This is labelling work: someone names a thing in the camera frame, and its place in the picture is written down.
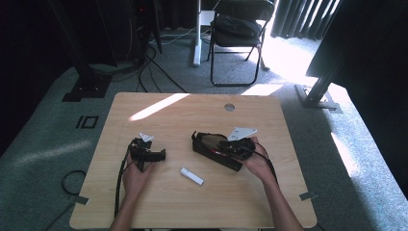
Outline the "person's left hand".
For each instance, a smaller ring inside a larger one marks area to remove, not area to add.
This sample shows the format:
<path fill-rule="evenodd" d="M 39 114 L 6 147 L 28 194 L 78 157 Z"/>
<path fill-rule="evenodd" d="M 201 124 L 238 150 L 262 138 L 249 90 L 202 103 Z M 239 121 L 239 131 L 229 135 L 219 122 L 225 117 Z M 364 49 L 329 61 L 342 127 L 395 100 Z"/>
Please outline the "person's left hand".
<path fill-rule="evenodd" d="M 123 171 L 123 184 L 126 201 L 137 201 L 146 186 L 155 164 L 149 164 L 144 171 L 140 171 L 133 159 L 128 156 L 126 168 Z"/>

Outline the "black stand with square base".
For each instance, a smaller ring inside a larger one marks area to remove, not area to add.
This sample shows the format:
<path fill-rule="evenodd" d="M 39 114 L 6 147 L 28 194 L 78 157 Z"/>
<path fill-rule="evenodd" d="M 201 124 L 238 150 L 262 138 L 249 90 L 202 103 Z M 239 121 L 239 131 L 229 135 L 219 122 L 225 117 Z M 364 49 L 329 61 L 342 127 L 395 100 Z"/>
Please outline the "black stand with square base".
<path fill-rule="evenodd" d="M 113 76 L 95 73 L 89 66 L 60 0 L 46 0 L 46 2 L 55 21 L 55 28 L 64 51 L 78 73 L 74 87 L 64 95 L 63 102 L 80 102 L 83 98 L 104 98 Z"/>

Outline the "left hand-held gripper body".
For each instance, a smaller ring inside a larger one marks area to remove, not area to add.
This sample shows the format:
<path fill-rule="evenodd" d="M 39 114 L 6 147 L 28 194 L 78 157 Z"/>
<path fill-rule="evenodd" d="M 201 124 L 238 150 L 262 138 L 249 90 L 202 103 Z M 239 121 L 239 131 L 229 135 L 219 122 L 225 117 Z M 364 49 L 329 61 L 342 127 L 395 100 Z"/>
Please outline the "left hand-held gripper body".
<path fill-rule="evenodd" d="M 144 163 L 153 162 L 153 153 L 150 151 L 153 138 L 140 133 L 138 138 L 134 138 L 128 146 L 131 158 L 137 163 L 139 171 L 144 170 Z"/>

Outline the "dark pleated curtain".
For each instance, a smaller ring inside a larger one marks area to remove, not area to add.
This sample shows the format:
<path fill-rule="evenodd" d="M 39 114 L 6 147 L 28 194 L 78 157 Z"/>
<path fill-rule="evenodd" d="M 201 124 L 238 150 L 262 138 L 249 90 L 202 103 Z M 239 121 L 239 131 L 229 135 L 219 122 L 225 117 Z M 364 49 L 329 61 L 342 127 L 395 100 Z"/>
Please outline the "dark pleated curtain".
<path fill-rule="evenodd" d="M 270 35 L 323 39 L 343 0 L 276 0 Z"/>

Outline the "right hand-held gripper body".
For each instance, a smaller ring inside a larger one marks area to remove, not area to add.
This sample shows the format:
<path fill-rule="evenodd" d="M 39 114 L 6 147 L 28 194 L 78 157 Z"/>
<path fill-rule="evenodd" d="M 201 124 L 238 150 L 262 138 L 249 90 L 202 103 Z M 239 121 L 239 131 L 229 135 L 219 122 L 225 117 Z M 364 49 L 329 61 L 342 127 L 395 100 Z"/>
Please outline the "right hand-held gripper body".
<path fill-rule="evenodd" d="M 255 144 L 250 136 L 256 132 L 255 128 L 235 127 L 227 138 L 233 144 L 232 147 L 227 148 L 236 150 L 236 154 L 230 156 L 238 160 L 247 160 L 255 150 Z"/>

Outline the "black bag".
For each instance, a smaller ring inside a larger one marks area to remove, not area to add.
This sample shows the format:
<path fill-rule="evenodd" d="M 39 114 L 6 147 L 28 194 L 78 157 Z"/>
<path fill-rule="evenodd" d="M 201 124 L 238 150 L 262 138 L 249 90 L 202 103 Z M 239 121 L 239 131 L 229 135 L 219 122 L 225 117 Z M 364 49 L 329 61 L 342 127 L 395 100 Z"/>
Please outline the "black bag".
<path fill-rule="evenodd" d="M 215 28 L 245 38 L 257 38 L 262 30 L 262 26 L 256 21 L 238 19 L 225 14 L 220 14 L 216 18 Z"/>

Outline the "black pencil case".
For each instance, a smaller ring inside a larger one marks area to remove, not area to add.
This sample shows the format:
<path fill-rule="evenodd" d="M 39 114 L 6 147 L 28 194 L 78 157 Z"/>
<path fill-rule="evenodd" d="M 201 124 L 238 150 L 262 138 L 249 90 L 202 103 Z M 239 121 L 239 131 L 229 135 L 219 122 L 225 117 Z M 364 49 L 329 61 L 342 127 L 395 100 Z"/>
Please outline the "black pencil case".
<path fill-rule="evenodd" d="M 216 163 L 239 171 L 242 164 L 232 158 L 223 155 L 217 155 L 211 152 L 211 149 L 219 150 L 218 143 L 227 141 L 227 138 L 221 134 L 201 133 L 194 131 L 191 135 L 192 150 Z"/>

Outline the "black metal stand with plate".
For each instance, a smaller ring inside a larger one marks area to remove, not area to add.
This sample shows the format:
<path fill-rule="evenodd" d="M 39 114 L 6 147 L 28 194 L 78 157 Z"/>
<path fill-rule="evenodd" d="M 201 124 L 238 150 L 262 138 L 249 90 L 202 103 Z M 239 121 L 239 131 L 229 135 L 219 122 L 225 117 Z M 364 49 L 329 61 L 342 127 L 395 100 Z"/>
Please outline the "black metal stand with plate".
<path fill-rule="evenodd" d="M 339 0 L 338 8 L 322 40 L 311 68 L 318 70 L 317 80 L 311 86 L 297 85 L 296 90 L 304 108 L 338 111 L 339 106 L 327 93 L 344 63 L 344 54 L 350 41 L 352 29 L 353 0 Z"/>

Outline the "white desk leg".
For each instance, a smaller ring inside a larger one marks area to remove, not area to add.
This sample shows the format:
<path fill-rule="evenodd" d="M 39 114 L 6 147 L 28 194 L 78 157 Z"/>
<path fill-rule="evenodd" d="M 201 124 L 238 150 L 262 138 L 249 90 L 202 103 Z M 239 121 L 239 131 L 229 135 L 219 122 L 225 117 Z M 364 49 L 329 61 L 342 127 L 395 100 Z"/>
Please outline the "white desk leg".
<path fill-rule="evenodd" d="M 196 0 L 196 26 L 195 26 L 195 46 L 192 64 L 194 67 L 199 67 L 201 64 L 201 0 Z"/>

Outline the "white eraser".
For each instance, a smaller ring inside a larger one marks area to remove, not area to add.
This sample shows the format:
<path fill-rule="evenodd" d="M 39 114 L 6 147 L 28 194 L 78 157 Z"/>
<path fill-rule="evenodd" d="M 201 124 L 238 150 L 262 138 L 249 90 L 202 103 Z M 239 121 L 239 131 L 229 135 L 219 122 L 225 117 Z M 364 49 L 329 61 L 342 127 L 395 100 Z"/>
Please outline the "white eraser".
<path fill-rule="evenodd" d="M 199 176 L 195 175 L 193 172 L 189 171 L 187 168 L 182 167 L 180 173 L 185 176 L 186 178 L 192 180 L 197 185 L 202 185 L 204 180 Z"/>

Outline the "dark equipment rack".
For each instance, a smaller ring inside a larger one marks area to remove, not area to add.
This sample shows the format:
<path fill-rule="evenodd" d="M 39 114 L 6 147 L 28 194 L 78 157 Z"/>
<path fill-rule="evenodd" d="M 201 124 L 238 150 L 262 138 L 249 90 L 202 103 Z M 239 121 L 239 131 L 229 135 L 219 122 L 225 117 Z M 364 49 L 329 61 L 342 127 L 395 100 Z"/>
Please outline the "dark equipment rack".
<path fill-rule="evenodd" d="M 142 64 L 145 61 L 149 37 L 153 36 L 159 52 L 162 42 L 158 0 L 128 0 L 130 4 L 131 54 Z"/>

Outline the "person's right hand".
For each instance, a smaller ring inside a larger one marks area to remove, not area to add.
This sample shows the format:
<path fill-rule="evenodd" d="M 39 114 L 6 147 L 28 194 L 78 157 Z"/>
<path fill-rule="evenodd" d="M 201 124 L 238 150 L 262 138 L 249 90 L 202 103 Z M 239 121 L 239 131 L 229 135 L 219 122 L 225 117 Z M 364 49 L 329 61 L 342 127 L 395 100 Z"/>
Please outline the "person's right hand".
<path fill-rule="evenodd" d="M 256 137 L 251 138 L 255 143 L 255 151 L 250 158 L 243 161 L 243 165 L 263 184 L 276 184 L 276 177 L 273 173 L 271 161 L 266 149 L 259 143 Z"/>

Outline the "black folding chair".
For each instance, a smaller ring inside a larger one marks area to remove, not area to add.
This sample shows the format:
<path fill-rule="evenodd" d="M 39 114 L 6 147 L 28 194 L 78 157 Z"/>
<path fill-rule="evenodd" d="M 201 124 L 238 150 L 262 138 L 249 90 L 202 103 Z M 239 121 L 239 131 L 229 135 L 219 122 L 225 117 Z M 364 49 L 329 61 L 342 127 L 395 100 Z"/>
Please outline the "black folding chair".
<path fill-rule="evenodd" d="M 219 0 L 215 6 L 215 15 L 211 22 L 210 48 L 207 60 L 211 62 L 210 81 L 215 87 L 248 87 L 253 85 L 259 74 L 262 61 L 265 32 L 275 10 L 271 0 Z M 238 19 L 256 21 L 262 26 L 261 34 L 257 38 L 245 38 L 224 33 L 215 28 L 216 18 L 220 14 L 229 15 Z M 217 83 L 215 78 L 216 54 L 246 54 L 249 60 L 253 50 L 258 57 L 255 65 L 254 77 L 246 83 Z"/>

